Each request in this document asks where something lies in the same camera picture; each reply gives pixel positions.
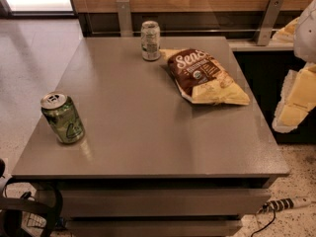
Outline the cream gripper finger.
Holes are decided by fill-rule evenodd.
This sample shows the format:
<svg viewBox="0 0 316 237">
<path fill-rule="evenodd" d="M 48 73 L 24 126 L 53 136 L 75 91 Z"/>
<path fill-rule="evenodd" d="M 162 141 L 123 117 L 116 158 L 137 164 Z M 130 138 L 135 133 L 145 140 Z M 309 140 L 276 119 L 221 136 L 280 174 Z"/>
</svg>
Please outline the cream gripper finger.
<svg viewBox="0 0 316 237">
<path fill-rule="evenodd" d="M 299 71 L 289 70 L 280 96 L 272 127 L 276 132 L 288 133 L 316 107 L 316 64 L 307 62 Z"/>
<path fill-rule="evenodd" d="M 272 40 L 293 43 L 294 33 L 298 20 L 299 18 L 295 18 L 294 20 L 290 21 L 287 25 L 285 25 L 283 28 L 278 30 L 273 35 Z"/>
</svg>

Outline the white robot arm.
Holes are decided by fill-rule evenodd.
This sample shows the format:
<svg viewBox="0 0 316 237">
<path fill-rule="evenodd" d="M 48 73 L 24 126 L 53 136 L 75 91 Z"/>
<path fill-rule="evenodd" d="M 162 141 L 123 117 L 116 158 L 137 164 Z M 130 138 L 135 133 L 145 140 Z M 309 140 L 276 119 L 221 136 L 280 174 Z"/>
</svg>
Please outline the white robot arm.
<svg viewBox="0 0 316 237">
<path fill-rule="evenodd" d="M 275 110 L 273 130 L 288 133 L 298 128 L 316 107 L 316 0 L 302 12 L 293 33 L 294 55 L 306 62 L 284 78 Z"/>
</svg>

